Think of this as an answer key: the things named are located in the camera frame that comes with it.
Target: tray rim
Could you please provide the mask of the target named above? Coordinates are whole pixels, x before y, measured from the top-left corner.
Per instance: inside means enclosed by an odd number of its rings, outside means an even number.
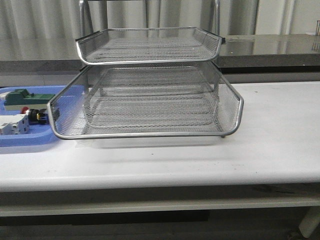
[[[215,66],[212,62],[207,62],[211,65],[212,68],[215,69]],[[243,114],[243,108],[244,108],[244,99],[243,97],[238,93],[238,91],[228,82],[228,80],[218,71],[220,77],[223,79],[225,84],[234,92],[234,94],[239,98],[239,105],[237,110],[236,119],[234,122],[234,126],[229,131],[198,131],[198,132],[135,132],[135,133],[103,133],[103,134],[86,134],[86,135],[63,135],[57,132],[56,124],[54,117],[52,115],[51,107],[52,102],[60,96],[64,91],[66,91],[69,86],[72,86],[74,82],[78,80],[78,78],[89,71],[93,66],[86,66],[83,71],[81,71],[68,85],[65,86],[63,90],[61,90],[59,93],[57,93],[48,103],[47,103],[47,109],[48,109],[48,117],[50,126],[52,129],[52,132],[60,139],[63,140],[85,140],[85,139],[119,139],[119,138],[156,138],[156,137],[201,137],[201,136],[228,136],[236,132],[240,126],[242,114]]]
[[[164,59],[164,60],[136,60],[136,61],[101,61],[101,62],[90,62],[86,61],[83,57],[83,54],[80,49],[80,43],[86,42],[92,38],[95,38],[98,35],[103,34],[106,31],[147,31],[147,30],[183,30],[183,29],[195,29],[197,31],[203,32],[206,35],[213,35],[218,37],[218,44],[217,44],[217,51],[216,54],[212,57],[207,57],[207,58],[197,58],[197,59]],[[76,51],[78,53],[78,56],[80,60],[85,63],[86,65],[117,65],[117,64],[150,64],[150,63],[181,63],[181,62],[205,62],[205,61],[211,61],[216,59],[219,56],[220,53],[220,48],[222,44],[222,37],[209,32],[207,30],[204,30],[199,27],[195,26],[186,26],[186,27],[145,27],[145,28],[107,28],[101,31],[96,31],[94,33],[91,33],[87,36],[78,38],[75,40],[76,41]]]

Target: metal frame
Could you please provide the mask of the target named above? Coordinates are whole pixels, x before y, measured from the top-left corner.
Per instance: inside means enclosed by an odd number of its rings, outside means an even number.
[[[89,6],[89,1],[90,2],[101,2],[101,1],[121,1],[121,0],[79,0],[79,9],[80,9],[80,34],[81,36],[86,35],[86,21],[85,21],[85,14],[87,15],[88,21],[89,21],[89,30],[90,33],[94,33],[94,27],[92,24],[92,19],[91,19],[91,14],[90,14],[90,6]],[[148,5],[149,0],[145,0],[145,9],[146,11],[148,10],[147,5]],[[214,33],[216,35],[220,34],[220,0],[211,0],[211,11],[212,14],[210,15],[209,19],[209,29],[208,31],[211,32],[212,29],[214,29]]]

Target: green electrical component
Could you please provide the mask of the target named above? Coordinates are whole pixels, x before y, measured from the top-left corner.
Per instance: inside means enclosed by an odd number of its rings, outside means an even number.
[[[27,89],[16,89],[5,96],[4,108],[6,111],[20,110],[23,107],[46,109],[47,103],[54,96],[54,94],[29,93]]]

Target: desk organizer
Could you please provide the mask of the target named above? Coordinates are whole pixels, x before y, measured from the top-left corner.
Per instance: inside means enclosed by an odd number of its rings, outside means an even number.
[[[78,39],[79,57],[94,66],[48,103],[53,132],[61,139],[234,133],[243,99],[208,61],[221,41],[195,27],[106,29]]]

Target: white curtain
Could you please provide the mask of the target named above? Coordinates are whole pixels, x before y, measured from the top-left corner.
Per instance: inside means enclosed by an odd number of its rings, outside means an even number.
[[[195,26],[212,31],[211,0],[90,1],[94,30]],[[314,32],[319,0],[220,0],[220,35]],[[80,36],[79,0],[0,0],[0,39]]]

